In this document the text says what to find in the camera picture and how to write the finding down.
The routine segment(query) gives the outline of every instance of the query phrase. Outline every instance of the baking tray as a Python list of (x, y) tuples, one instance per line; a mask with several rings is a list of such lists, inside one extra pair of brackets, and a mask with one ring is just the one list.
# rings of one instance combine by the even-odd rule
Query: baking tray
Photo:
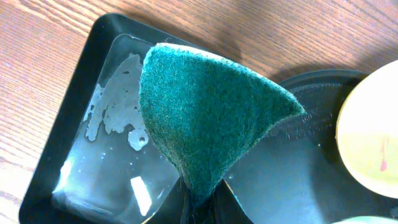
[[(22, 224), (142, 223), (178, 184), (175, 169), (151, 140), (134, 132), (144, 129), (136, 99), (128, 98), (138, 91), (139, 77), (123, 81), (123, 75), (134, 76), (158, 42), (198, 47), (119, 14), (94, 23), (21, 205)], [(309, 115), (278, 124), (225, 177), (254, 223), (331, 223), (356, 215), (391, 215), (397, 201), (359, 185), (335, 146), (338, 110), (363, 77), (329, 70), (281, 83)], [(101, 94), (127, 98), (115, 102)], [(100, 98), (104, 105), (95, 102)], [(122, 129), (106, 119), (107, 111), (121, 105), (137, 118), (119, 121), (127, 124)], [(135, 141), (129, 141), (129, 134)], [(145, 186), (150, 205), (139, 203), (142, 192), (136, 194), (133, 182)]]

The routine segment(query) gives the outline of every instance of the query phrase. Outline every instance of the wood grain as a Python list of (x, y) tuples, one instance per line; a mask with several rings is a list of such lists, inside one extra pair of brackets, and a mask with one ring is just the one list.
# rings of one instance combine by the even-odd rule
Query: wood grain
[(120, 12), (280, 81), (398, 59), (397, 0), (0, 0), (0, 223), (21, 200), (90, 27)]

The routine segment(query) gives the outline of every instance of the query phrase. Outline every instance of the wooden surface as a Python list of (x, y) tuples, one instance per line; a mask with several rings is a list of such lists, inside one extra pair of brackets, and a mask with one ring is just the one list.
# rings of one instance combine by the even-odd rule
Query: wooden surface
[(107, 12), (275, 81), (398, 59), (398, 0), (0, 0), (0, 223), (17, 223), (90, 27)]

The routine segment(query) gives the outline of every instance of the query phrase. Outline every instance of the round black pan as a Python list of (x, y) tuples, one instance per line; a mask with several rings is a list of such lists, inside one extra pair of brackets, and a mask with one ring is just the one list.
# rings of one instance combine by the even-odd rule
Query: round black pan
[(361, 215), (391, 217), (398, 200), (355, 181), (335, 141), (340, 108), (365, 76), (322, 70), (280, 83), (308, 115), (276, 125), (225, 176), (253, 223), (323, 224)]

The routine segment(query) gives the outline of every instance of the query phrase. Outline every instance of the green fabric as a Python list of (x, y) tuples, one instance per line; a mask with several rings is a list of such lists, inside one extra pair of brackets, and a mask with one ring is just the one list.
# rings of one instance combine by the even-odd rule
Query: green fabric
[(272, 125), (305, 111), (291, 93), (254, 71), (192, 50), (172, 44), (149, 50), (139, 104), (147, 132), (197, 206)]

